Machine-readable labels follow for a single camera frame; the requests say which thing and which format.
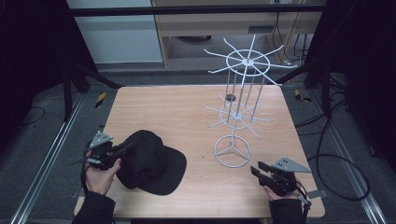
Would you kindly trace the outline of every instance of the black cable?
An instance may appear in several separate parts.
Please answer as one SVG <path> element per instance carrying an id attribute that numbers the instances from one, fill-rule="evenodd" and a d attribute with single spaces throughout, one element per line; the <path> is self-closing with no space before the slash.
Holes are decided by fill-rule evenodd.
<path id="1" fill-rule="evenodd" d="M 296 54 L 296 51 L 297 51 L 296 46 L 297 46 L 297 43 L 298 43 L 298 40 L 299 40 L 299 39 L 300 39 L 300 35 L 297 35 L 296 41 L 294 41 L 294 48 L 293 48 L 294 57 L 298 57 L 297 54 Z"/>
<path id="2" fill-rule="evenodd" d="M 46 114 L 46 110 L 43 107 L 41 107 L 41 106 L 33 106 L 32 109 L 41 109 L 43 111 L 43 113 L 41 114 L 41 116 L 38 119 L 35 119 L 33 121 L 30 121 L 30 122 L 23 123 L 22 125 L 29 125 L 29 124 L 36 123 L 39 120 L 41 120 L 44 117 L 44 115 Z"/>
<path id="3" fill-rule="evenodd" d="M 306 57 L 306 55 L 305 55 L 306 37 L 307 37 L 307 34 L 305 34 L 305 36 L 304 36 L 303 53 L 302 53 L 302 58 L 303 58 L 304 62 L 305 62 L 305 57 Z"/>
<path id="4" fill-rule="evenodd" d="M 308 136 L 308 135 L 315 135 L 315 134 L 320 134 L 321 132 L 318 133 L 299 133 L 299 136 Z"/>
<path id="5" fill-rule="evenodd" d="M 300 188 L 297 188 L 297 190 L 300 192 L 300 195 L 303 196 L 303 198 L 306 200 L 306 202 L 303 202 L 304 206 L 304 211 L 303 211 L 303 223 L 306 223 L 306 218 L 308 217 L 308 211 L 311 208 L 312 203 L 308 201 L 308 198 L 306 197 L 306 189 L 305 187 L 299 183 L 300 187 L 303 188 L 304 191 L 302 191 Z"/>
<path id="6" fill-rule="evenodd" d="M 333 97 L 335 94 L 340 94 L 340 93 L 343 93 L 343 92 L 342 92 L 342 91 L 335 92 L 335 93 L 332 94 L 332 97 Z M 337 104 L 333 105 L 333 106 L 332 106 L 332 112 L 335 111 L 335 110 L 337 110 L 340 106 L 344 105 L 345 103 L 346 103 L 346 100 L 342 100 L 342 101 L 338 102 Z M 313 123 L 313 122 L 317 121 L 318 119 L 323 118 L 324 116 L 325 116 L 324 114 L 320 114 L 320 115 L 314 116 L 314 117 L 311 118 L 311 119 L 307 119 L 306 121 L 303 121 L 303 122 L 301 122 L 301 123 L 299 123 L 299 124 L 296 124 L 295 127 L 298 128 L 298 127 L 302 127 L 302 126 L 305 126 L 305 125 L 307 125 L 307 124 Z M 370 187 L 369 180 L 368 180 L 367 176 L 362 172 L 362 170 L 361 170 L 356 164 L 354 164 L 352 161 L 347 160 L 347 159 L 344 158 L 344 157 L 341 157 L 341 156 L 338 156 L 338 155 L 333 155 L 333 154 L 326 154 L 326 153 L 320 154 L 320 153 L 319 153 L 319 152 L 320 152 L 320 148 L 321 148 L 321 144 L 322 144 L 322 142 L 323 142 L 324 134 L 326 133 L 326 130 L 329 128 L 330 122 L 331 122 L 331 119 L 327 119 L 327 121 L 326 121 L 326 123 L 325 123 L 325 125 L 324 125 L 324 127 L 323 127 L 323 130 L 320 132 L 320 138 L 319 138 L 318 148 L 317 148 L 317 155 L 316 155 L 316 156 L 313 156 L 313 157 L 310 157 L 310 158 L 308 158 L 307 160 L 308 160 L 308 161 L 311 161 L 311 160 L 313 160 L 313 159 L 316 159 L 316 168 L 317 168 L 317 172 L 318 172 L 318 178 L 319 178 L 319 180 L 322 182 L 323 186 L 324 186 L 326 189 L 328 189 L 331 193 L 333 193 L 334 195 L 336 195 L 336 196 L 338 196 L 338 197 L 340 197 L 340 198 L 342 198 L 342 199 L 348 200 L 348 201 L 352 201 L 352 202 L 361 201 L 361 200 L 363 200 L 364 198 L 366 198 L 366 197 L 370 194 L 370 191 L 371 191 L 371 187 Z M 321 175 L 321 172 L 320 172 L 320 170 L 319 170 L 319 162 L 318 162 L 318 158 L 319 158 L 319 157 L 335 157 L 335 158 L 341 159 L 341 160 L 346 161 L 346 162 L 348 162 L 349 164 L 351 164 L 353 167 L 355 167 L 355 169 L 356 169 L 357 171 L 359 171 L 359 173 L 361 173 L 361 176 L 363 177 L 363 179 L 364 179 L 364 181 L 365 181 L 365 183 L 366 183 L 366 187 L 367 187 L 366 192 L 365 192 L 362 196 L 360 196 L 360 197 L 353 198 L 353 197 L 348 197 L 348 196 L 342 195 L 342 194 L 336 192 L 335 190 L 333 190 L 332 188 L 330 188 L 329 185 L 327 185 L 327 184 L 324 182 L 323 177 L 322 177 L 322 175 Z"/>
<path id="7" fill-rule="evenodd" d="M 351 164 L 353 167 L 355 167 L 356 170 L 359 171 L 359 173 L 361 173 L 361 176 L 363 177 L 364 181 L 366 182 L 366 188 L 367 188 L 366 192 L 365 192 L 362 196 L 360 196 L 360 197 L 358 197 L 358 198 L 351 198 L 351 197 L 344 196 L 344 195 L 342 195 L 342 194 L 336 192 L 335 190 L 331 189 L 331 188 L 323 181 L 323 179 L 322 179 L 320 170 L 319 170 L 319 168 L 318 168 L 318 158 L 319 158 L 319 157 L 335 157 L 335 158 L 338 158 L 338 159 L 340 159 L 340 160 L 346 161 L 346 162 L 348 162 L 349 164 Z M 318 154 L 318 155 L 316 155 L 316 156 L 313 156 L 313 157 L 309 158 L 308 161 L 311 161 L 311 160 L 313 160 L 313 159 L 317 159 L 317 170 L 318 170 L 318 176 L 319 176 L 320 181 L 321 181 L 322 184 L 326 187 L 326 189 L 328 189 L 328 190 L 329 190 L 330 192 L 332 192 L 334 195 L 336 195 L 336 196 L 338 196 L 338 197 L 340 197 L 340 198 L 342 198 L 342 199 L 345 199 L 345 200 L 349 200 L 349 201 L 352 201 L 352 202 L 358 202 L 358 201 L 361 201 L 361 200 L 365 199 L 365 198 L 370 194 L 371 186 L 370 186 L 369 179 L 368 179 L 367 176 L 363 173 L 363 171 L 362 171 L 355 163 L 353 163 L 352 161 L 347 160 L 346 158 L 341 157 L 341 156 L 338 156 L 338 155 L 326 154 L 326 153 L 322 153 L 322 154 Z"/>
<path id="8" fill-rule="evenodd" d="M 87 146 L 85 147 L 84 154 L 82 155 L 82 162 L 81 162 L 81 173 L 79 174 L 80 180 L 81 180 L 81 186 L 82 189 L 84 190 L 85 195 L 88 193 L 88 187 L 87 187 L 87 170 L 91 167 L 91 164 L 86 167 L 86 160 L 87 160 L 87 153 L 88 153 L 88 148 L 89 148 L 90 143 L 87 143 Z"/>
<path id="9" fill-rule="evenodd" d="M 272 32 L 272 42 L 273 42 L 273 45 L 274 45 L 274 48 L 275 48 L 275 49 L 277 49 L 277 46 L 276 46 L 276 43 L 275 43 L 275 31 L 277 31 L 277 33 L 278 33 L 278 35 L 279 35 L 280 43 L 284 46 L 283 40 L 282 40 L 282 35 L 280 34 L 280 30 L 279 30 L 279 14 L 280 14 L 280 12 L 277 12 L 277 13 L 276 13 L 276 23 L 275 23 L 275 26 L 274 26 L 274 30 L 273 30 L 273 32 Z M 297 61 L 297 60 L 298 60 L 298 59 L 294 60 L 294 59 L 289 58 L 288 54 L 287 54 L 286 51 L 285 51 L 285 48 L 282 48 L 282 49 L 283 49 L 283 52 L 285 53 L 285 57 L 286 57 L 288 60 L 290 60 L 291 62 L 294 62 L 294 61 Z M 277 51 L 276 54 L 277 54 L 277 56 L 279 57 L 279 60 L 281 60 L 282 57 L 280 57 L 279 51 Z"/>
<path id="10" fill-rule="evenodd" d="M 323 136 L 324 136 L 326 130 L 328 129 L 328 127 L 330 126 L 330 122 L 331 122 L 331 119 L 328 119 L 326 121 L 326 124 L 325 124 L 325 126 L 323 128 L 322 134 L 321 134 L 321 136 L 319 138 L 319 143 L 318 143 L 318 148 L 317 148 L 317 155 L 309 158 L 308 161 L 316 159 L 316 163 L 317 163 L 316 167 L 317 167 L 318 177 L 319 177 L 320 181 L 322 182 L 323 186 L 326 189 L 328 189 L 334 195 L 336 195 L 336 196 L 338 196 L 338 197 L 340 197 L 342 199 L 345 199 L 345 200 L 348 200 L 348 201 L 352 201 L 352 202 L 361 201 L 361 200 L 365 199 L 370 194 L 370 190 L 371 190 L 369 180 L 368 180 L 367 176 L 362 172 L 362 170 L 356 164 L 354 164 L 352 161 L 349 161 L 349 160 L 345 159 L 344 157 L 341 157 L 341 156 L 338 156 L 338 155 L 333 155 L 333 154 L 326 154 L 326 153 L 325 154 L 320 154 L 319 153 L 321 144 L 323 142 Z M 355 167 L 355 169 L 357 169 L 361 173 L 361 176 L 364 178 L 364 181 L 366 182 L 366 186 L 367 186 L 366 192 L 360 197 L 352 198 L 352 197 L 348 197 L 348 196 L 342 195 L 342 194 L 336 192 L 334 189 L 330 188 L 329 185 L 327 185 L 326 182 L 324 182 L 323 177 L 321 175 L 321 172 L 320 172 L 320 169 L 319 169 L 319 157 L 335 157 L 335 158 L 341 159 L 341 160 L 346 161 L 349 164 L 351 164 L 353 167 Z"/>

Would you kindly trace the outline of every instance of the aluminum rail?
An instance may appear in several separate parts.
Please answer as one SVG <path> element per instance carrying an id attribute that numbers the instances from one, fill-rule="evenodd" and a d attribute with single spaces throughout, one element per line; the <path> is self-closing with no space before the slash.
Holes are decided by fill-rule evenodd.
<path id="1" fill-rule="evenodd" d="M 308 90 L 309 94 L 313 98 L 313 102 L 315 102 L 317 109 L 320 113 L 323 113 L 323 110 L 320 106 L 320 97 L 318 93 L 314 90 Z M 341 139 L 341 136 L 337 132 L 334 125 L 330 124 L 328 132 L 330 134 L 330 138 L 332 139 L 335 151 L 337 152 L 338 156 L 341 156 L 349 161 L 353 161 L 351 156 L 347 151 L 347 147 L 344 145 L 344 142 Z M 346 174 L 349 177 L 349 181 L 352 184 L 355 192 L 358 195 L 363 195 L 366 191 L 365 181 L 358 170 L 356 170 L 352 165 L 349 163 L 343 162 L 344 169 L 346 170 Z M 367 217 L 373 224 L 386 224 L 388 223 L 384 214 L 382 213 L 381 208 L 379 207 L 378 203 L 375 200 L 373 193 L 369 193 L 369 195 L 361 200 L 361 205 L 364 208 L 364 211 L 367 214 Z"/>
<path id="2" fill-rule="evenodd" d="M 51 168 L 56 161 L 56 158 L 61 151 L 61 148 L 64 144 L 64 140 L 67 137 L 71 127 L 73 126 L 74 121 L 76 120 L 76 116 L 78 111 L 81 108 L 82 101 L 84 99 L 84 94 L 80 93 L 78 98 L 75 101 L 73 113 L 70 116 L 70 119 L 62 125 L 60 131 L 58 132 L 55 140 L 52 143 L 52 146 L 49 149 L 47 157 L 44 159 L 43 164 L 38 170 L 35 179 L 30 186 L 29 190 L 25 194 L 20 206 L 17 211 L 13 215 L 10 220 L 11 224 L 23 224 L 29 217 L 30 212 L 32 211 L 33 206 L 35 205 L 35 201 L 38 198 L 41 190 L 46 183 L 47 177 L 50 174 Z"/>

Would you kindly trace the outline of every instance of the cap brim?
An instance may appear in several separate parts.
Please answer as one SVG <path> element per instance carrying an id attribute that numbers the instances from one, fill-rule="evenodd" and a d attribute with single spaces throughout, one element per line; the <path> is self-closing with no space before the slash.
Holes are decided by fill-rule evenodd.
<path id="1" fill-rule="evenodd" d="M 177 189 L 186 171 L 187 159 L 174 148 L 165 147 L 165 150 L 169 156 L 166 171 L 154 182 L 138 186 L 140 189 L 156 195 L 168 195 Z"/>

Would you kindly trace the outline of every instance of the stand base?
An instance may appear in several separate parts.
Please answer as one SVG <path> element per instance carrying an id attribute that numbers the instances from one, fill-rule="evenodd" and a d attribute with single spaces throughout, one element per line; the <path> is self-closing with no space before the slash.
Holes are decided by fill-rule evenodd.
<path id="1" fill-rule="evenodd" d="M 221 142 L 223 142 L 225 139 L 230 139 L 230 145 L 224 149 L 219 149 L 221 145 Z M 235 139 L 239 139 L 245 147 L 244 150 L 241 149 L 241 146 L 237 146 L 235 144 Z M 251 149 L 250 146 L 248 145 L 248 142 L 243 139 L 240 136 L 237 135 L 226 135 L 221 137 L 215 144 L 215 157 L 218 159 L 218 161 L 231 168 L 238 168 L 243 165 L 245 165 L 249 160 L 250 160 L 250 155 L 251 155 Z"/>

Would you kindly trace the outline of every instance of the wire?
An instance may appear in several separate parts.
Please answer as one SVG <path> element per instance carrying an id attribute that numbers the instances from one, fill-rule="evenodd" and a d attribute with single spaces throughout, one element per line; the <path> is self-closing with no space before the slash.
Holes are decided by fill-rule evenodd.
<path id="1" fill-rule="evenodd" d="M 85 195 L 88 193 L 88 186 L 87 186 L 87 170 L 91 167 L 91 164 L 89 163 L 88 166 L 86 166 L 86 158 L 87 158 L 87 153 L 89 150 L 89 145 L 90 142 L 87 143 L 87 146 L 84 149 L 83 155 L 82 155 L 82 162 L 81 162 L 81 174 L 79 175 L 80 181 L 81 181 L 81 186 L 82 189 L 84 190 Z"/>
<path id="2" fill-rule="evenodd" d="M 301 183 L 298 183 L 298 184 L 299 184 L 300 187 L 303 188 L 303 190 L 304 190 L 304 193 L 302 193 L 301 191 L 300 191 L 300 193 L 302 193 L 303 196 L 306 198 L 306 189 L 305 189 L 305 187 L 304 187 Z"/>
<path id="3" fill-rule="evenodd" d="M 35 119 L 35 120 L 33 120 L 33 121 L 30 121 L 30 122 L 23 123 L 22 125 L 29 125 L 29 124 L 36 123 L 36 122 L 38 122 L 39 120 L 41 120 L 41 119 L 44 117 L 44 115 L 46 114 L 46 110 L 45 110 L 43 107 L 40 107 L 40 106 L 33 106 L 32 109 L 41 109 L 41 110 L 43 111 L 43 113 L 41 114 L 41 116 L 40 116 L 38 119 Z"/>
<path id="4" fill-rule="evenodd" d="M 297 57 L 298 59 L 295 59 L 294 61 L 300 60 L 300 63 L 303 64 L 305 63 L 305 59 L 306 59 L 306 54 L 305 52 L 308 51 L 309 49 L 306 48 L 306 39 L 308 37 L 308 34 L 304 35 L 304 43 L 303 43 L 303 48 L 302 49 L 297 49 L 297 44 L 298 41 L 300 39 L 300 35 L 297 35 L 296 40 L 294 41 L 294 57 Z"/>
<path id="5" fill-rule="evenodd" d="M 276 23 L 275 23 L 275 26 L 274 26 L 274 30 L 273 30 L 273 32 L 272 32 L 272 42 L 273 42 L 273 45 L 274 45 L 274 48 L 275 48 L 275 49 L 277 49 L 277 46 L 276 46 L 276 43 L 275 43 L 275 31 L 276 31 L 276 30 L 277 30 L 277 33 L 278 33 L 278 35 L 279 35 L 280 43 L 284 46 L 283 40 L 282 40 L 282 35 L 280 34 L 280 30 L 279 30 L 279 14 L 280 14 L 279 12 L 276 13 Z M 288 54 L 287 54 L 286 51 L 285 51 L 285 48 L 282 48 L 282 49 L 283 49 L 283 53 L 285 54 L 285 57 L 286 57 L 287 59 L 289 59 L 289 60 L 292 61 L 292 62 L 298 60 L 298 59 L 295 60 L 295 59 L 289 58 Z M 280 56 L 279 51 L 277 51 L 276 53 L 277 53 L 277 56 L 279 57 L 279 60 L 281 60 L 282 57 Z"/>
<path id="6" fill-rule="evenodd" d="M 307 135 L 315 135 L 315 134 L 320 134 L 321 132 L 318 133 L 299 133 L 299 136 L 307 136 Z"/>
<path id="7" fill-rule="evenodd" d="M 335 92 L 335 93 L 332 94 L 332 97 L 335 94 L 339 94 L 339 93 L 343 93 L 343 92 L 342 91 Z M 342 101 L 338 102 L 337 104 L 333 105 L 332 106 L 332 112 L 335 111 L 335 110 L 338 110 L 338 108 L 341 107 L 342 105 L 345 105 L 346 102 L 347 102 L 346 100 L 342 100 Z M 307 124 L 313 123 L 313 122 L 317 121 L 318 119 L 323 118 L 324 116 L 325 116 L 325 114 L 320 114 L 320 115 L 314 116 L 311 119 L 307 119 L 306 121 L 303 121 L 303 122 L 301 122 L 299 124 L 296 124 L 295 127 L 298 128 L 298 127 L 302 127 L 302 126 L 305 126 Z M 323 137 L 324 137 L 324 134 L 326 133 L 326 130 L 329 128 L 331 121 L 332 121 L 331 119 L 327 119 L 322 131 L 320 132 L 320 138 L 319 138 L 319 142 L 318 142 L 318 148 L 317 148 L 316 156 L 310 157 L 307 160 L 308 161 L 312 161 L 313 159 L 316 159 L 316 168 L 317 168 L 317 172 L 318 172 L 318 178 L 319 178 L 320 182 L 322 182 L 323 186 L 326 189 L 328 189 L 331 193 L 333 193 L 334 195 L 336 195 L 336 196 L 338 196 L 338 197 L 340 197 L 342 199 L 348 200 L 348 201 L 352 201 L 352 202 L 361 201 L 364 198 L 366 198 L 370 194 L 370 191 L 371 191 L 370 182 L 369 182 L 367 176 L 363 173 L 363 171 L 356 164 L 354 164 L 352 161 L 347 160 L 344 157 L 341 157 L 341 156 L 338 156 L 338 155 L 333 155 L 333 154 L 326 154 L 326 153 L 320 154 L 320 148 L 321 148 L 321 144 L 323 142 Z M 366 183 L 366 192 L 360 197 L 353 198 L 353 197 L 349 197 L 349 196 L 343 195 L 343 194 L 335 191 L 334 189 L 330 188 L 329 185 L 323 180 L 323 177 L 321 175 L 321 172 L 320 172 L 320 169 L 319 169 L 319 157 L 334 157 L 334 158 L 343 160 L 343 161 L 348 162 L 349 164 L 351 164 L 361 174 L 361 176 L 363 177 L 363 179 L 364 179 L 364 181 Z"/>
<path id="8" fill-rule="evenodd" d="M 345 200 L 348 200 L 348 201 L 352 201 L 352 202 L 361 201 L 361 200 L 365 199 L 370 194 L 370 191 L 371 191 L 369 180 L 368 180 L 367 176 L 362 172 L 362 170 L 356 164 L 354 164 L 352 161 L 349 161 L 349 160 L 345 159 L 344 157 L 341 157 L 341 156 L 338 156 L 338 155 L 333 155 L 333 154 L 320 154 L 319 153 L 320 152 L 320 148 L 321 148 L 321 144 L 323 142 L 324 134 L 325 134 L 326 130 L 329 128 L 330 122 L 331 122 L 331 119 L 327 119 L 326 124 L 325 124 L 325 126 L 323 128 L 323 131 L 322 131 L 322 134 L 320 136 L 319 143 L 318 143 L 317 155 L 313 156 L 311 158 L 308 158 L 308 161 L 316 159 L 316 168 L 317 168 L 317 172 L 318 172 L 318 178 L 320 179 L 320 181 L 322 182 L 323 186 L 326 189 L 328 189 L 334 195 L 336 195 L 336 196 L 338 196 L 338 197 L 340 197 L 342 199 L 345 199 Z M 367 186 L 366 192 L 360 197 L 353 198 L 353 197 L 348 197 L 348 196 L 342 195 L 341 193 L 338 193 L 334 189 L 330 188 L 329 185 L 326 184 L 326 182 L 323 180 L 323 177 L 321 175 L 321 172 L 320 172 L 320 169 L 319 169 L 319 157 L 335 157 L 335 158 L 341 159 L 341 160 L 346 161 L 349 164 L 351 164 L 353 167 L 355 167 L 355 169 L 357 169 L 361 173 L 361 176 L 364 178 L 364 181 L 366 182 L 366 186 Z"/>

